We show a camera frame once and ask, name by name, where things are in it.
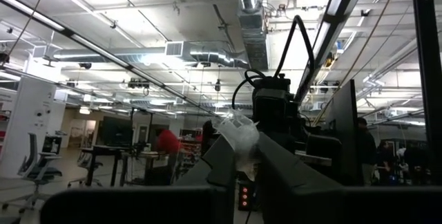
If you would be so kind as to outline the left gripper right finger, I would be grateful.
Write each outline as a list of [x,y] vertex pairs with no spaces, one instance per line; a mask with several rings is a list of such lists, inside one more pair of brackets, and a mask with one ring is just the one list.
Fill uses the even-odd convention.
[[442,186],[344,186],[261,133],[264,224],[442,224]]

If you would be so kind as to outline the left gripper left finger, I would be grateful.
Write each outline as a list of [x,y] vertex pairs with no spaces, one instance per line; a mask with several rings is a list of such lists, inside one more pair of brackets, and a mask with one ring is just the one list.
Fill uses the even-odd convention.
[[69,189],[43,205],[40,224],[233,224],[235,153],[219,137],[170,186]]

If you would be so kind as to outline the green toothbrush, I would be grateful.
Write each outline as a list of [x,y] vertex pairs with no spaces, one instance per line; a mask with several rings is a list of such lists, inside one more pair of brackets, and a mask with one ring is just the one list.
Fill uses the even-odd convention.
[[249,119],[242,111],[229,109],[227,114],[213,124],[233,149],[236,169],[255,181],[260,159],[256,154],[260,137],[256,123]]

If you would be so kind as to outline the person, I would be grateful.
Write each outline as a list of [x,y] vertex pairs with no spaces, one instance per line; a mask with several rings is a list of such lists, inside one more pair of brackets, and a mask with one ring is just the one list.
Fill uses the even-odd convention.
[[386,141],[380,141],[376,155],[380,184],[389,185],[390,177],[394,173],[394,156],[390,145]]
[[364,186],[372,184],[372,176],[376,164],[376,143],[367,128],[365,118],[357,118],[358,123],[358,152],[362,167]]
[[182,145],[177,136],[168,129],[156,129],[155,136],[157,138],[156,149],[169,155],[169,183],[172,184],[176,178],[177,166],[182,160]]

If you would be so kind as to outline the black computer monitor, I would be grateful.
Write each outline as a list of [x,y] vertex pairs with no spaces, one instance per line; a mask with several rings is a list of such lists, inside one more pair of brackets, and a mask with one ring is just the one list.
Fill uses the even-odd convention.
[[99,122],[96,144],[128,147],[133,140],[133,123],[130,120],[105,116]]
[[340,140],[338,171],[345,185],[363,185],[358,157],[358,123],[354,80],[336,91],[326,110],[326,124]]

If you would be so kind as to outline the black desk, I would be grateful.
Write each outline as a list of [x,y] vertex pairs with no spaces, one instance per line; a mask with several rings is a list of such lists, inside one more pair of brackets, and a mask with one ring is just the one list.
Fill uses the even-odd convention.
[[122,161],[122,170],[119,177],[119,186],[123,187],[125,185],[146,185],[147,175],[144,175],[143,182],[129,181],[126,179],[128,175],[128,164],[130,158],[141,158],[145,159],[144,163],[144,173],[154,168],[154,163],[156,160],[167,160],[169,158],[165,153],[158,153],[156,151],[136,151],[136,148],[132,147],[116,147],[116,146],[105,146],[105,145],[93,145],[91,148],[82,148],[82,152],[90,154],[89,169],[84,181],[86,186],[91,186],[94,179],[94,168],[97,164],[96,158],[98,156],[112,156],[113,157],[113,168],[110,173],[110,185],[114,187],[116,185],[117,178],[117,168],[119,161]]

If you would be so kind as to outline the black device red lights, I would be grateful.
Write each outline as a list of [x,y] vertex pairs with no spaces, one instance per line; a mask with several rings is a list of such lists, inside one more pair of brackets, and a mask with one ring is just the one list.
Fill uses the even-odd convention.
[[254,208],[255,187],[251,181],[240,180],[238,182],[238,209],[249,211]]

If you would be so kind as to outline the grey office chair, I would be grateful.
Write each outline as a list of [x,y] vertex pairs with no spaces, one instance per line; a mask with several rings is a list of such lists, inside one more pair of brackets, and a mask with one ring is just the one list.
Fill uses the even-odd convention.
[[60,170],[49,167],[53,160],[58,160],[61,156],[56,153],[38,152],[37,136],[34,133],[29,133],[30,153],[25,157],[22,165],[18,170],[18,175],[23,180],[30,181],[34,184],[31,194],[26,194],[18,198],[7,200],[1,204],[1,209],[6,210],[10,205],[19,207],[19,213],[22,214],[26,210],[33,210],[37,201],[46,201],[50,198],[49,194],[42,194],[39,188],[48,184],[51,180],[58,176],[62,176]]

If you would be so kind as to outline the silver ventilation duct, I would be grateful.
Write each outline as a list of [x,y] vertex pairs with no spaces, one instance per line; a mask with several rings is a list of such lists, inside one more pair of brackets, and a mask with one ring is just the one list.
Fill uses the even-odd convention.
[[[215,44],[190,41],[169,41],[163,47],[114,48],[110,51],[119,60],[134,64],[166,64],[171,66],[194,66],[197,63],[214,63],[224,67],[249,68],[245,52],[230,52]],[[104,63],[110,60],[86,49],[57,50],[52,58],[61,62]]]
[[265,11],[260,0],[239,0],[238,19],[250,66],[269,69]]

